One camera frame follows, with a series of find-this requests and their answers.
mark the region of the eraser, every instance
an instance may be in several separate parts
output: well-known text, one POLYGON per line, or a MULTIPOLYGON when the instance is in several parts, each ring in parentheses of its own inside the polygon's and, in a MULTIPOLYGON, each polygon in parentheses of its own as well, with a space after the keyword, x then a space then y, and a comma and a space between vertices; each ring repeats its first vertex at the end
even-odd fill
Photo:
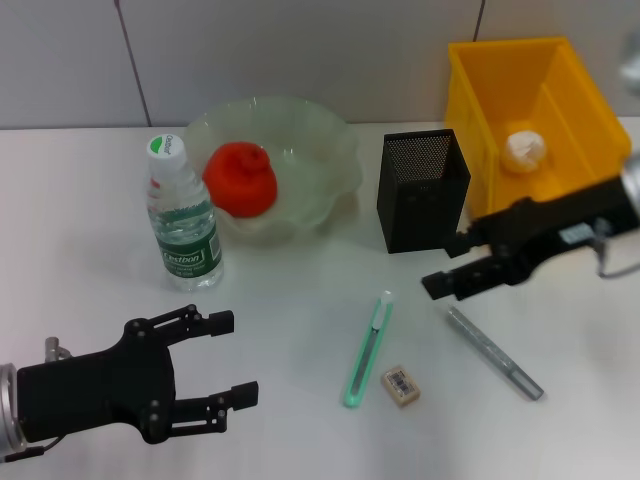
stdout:
POLYGON ((404 407, 420 398, 418 384, 401 366, 384 372, 382 374, 382 384, 399 407, 404 407))

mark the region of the water bottle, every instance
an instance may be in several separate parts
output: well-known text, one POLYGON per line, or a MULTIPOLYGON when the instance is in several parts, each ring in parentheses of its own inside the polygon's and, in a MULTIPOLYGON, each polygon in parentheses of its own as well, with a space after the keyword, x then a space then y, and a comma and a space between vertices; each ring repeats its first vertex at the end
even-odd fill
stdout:
POLYGON ((153 138, 147 155, 147 211, 169 278, 182 291, 210 287, 223 264, 209 191, 177 135, 153 138))

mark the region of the bottle cap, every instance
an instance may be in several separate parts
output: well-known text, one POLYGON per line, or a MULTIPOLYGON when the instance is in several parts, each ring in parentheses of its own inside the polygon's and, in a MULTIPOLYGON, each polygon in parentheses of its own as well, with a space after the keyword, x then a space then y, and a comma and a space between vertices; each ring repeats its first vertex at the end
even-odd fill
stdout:
POLYGON ((170 133, 153 138, 147 145, 147 155, 153 177, 170 177, 187 163, 184 142, 170 133))

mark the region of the yellow plastic bin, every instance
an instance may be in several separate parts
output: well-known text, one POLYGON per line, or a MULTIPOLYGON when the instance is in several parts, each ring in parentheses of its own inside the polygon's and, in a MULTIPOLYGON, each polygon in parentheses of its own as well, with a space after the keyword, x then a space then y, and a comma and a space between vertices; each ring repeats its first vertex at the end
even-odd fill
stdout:
POLYGON ((471 172, 473 218, 620 172, 631 141, 566 38, 453 43, 449 59, 446 123, 471 172), (521 130, 542 135, 547 156, 538 170, 514 174, 500 156, 521 130))

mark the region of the table surface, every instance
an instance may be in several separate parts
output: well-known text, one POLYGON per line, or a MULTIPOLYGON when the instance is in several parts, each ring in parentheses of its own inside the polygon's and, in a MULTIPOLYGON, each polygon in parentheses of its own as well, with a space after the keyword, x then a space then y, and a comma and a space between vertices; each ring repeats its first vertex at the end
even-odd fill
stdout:
MULTIPOLYGON (((622 119, 640 145, 640 119, 622 119)), ((195 303, 231 309, 235 333, 172 347, 178 398, 252 380, 256 408, 230 412, 222 435, 150 446, 126 425, 67 437, 45 457, 0 466, 21 479, 623 479, 640 470, 640 275, 603 281, 583 250, 519 287, 457 304, 547 392, 528 401, 443 320, 419 279, 444 251, 388 255, 375 211, 384 133, 437 124, 358 125, 364 184, 326 225, 284 245, 232 240, 225 274, 173 292, 148 224, 145 144, 181 129, 0 132, 0 361, 43 361, 44 338, 81 355, 124 323, 195 303), (340 393, 377 295, 397 294, 362 406, 340 393), (395 406, 379 377, 402 364, 422 389, 395 406)), ((640 260, 638 236, 613 263, 640 260)))

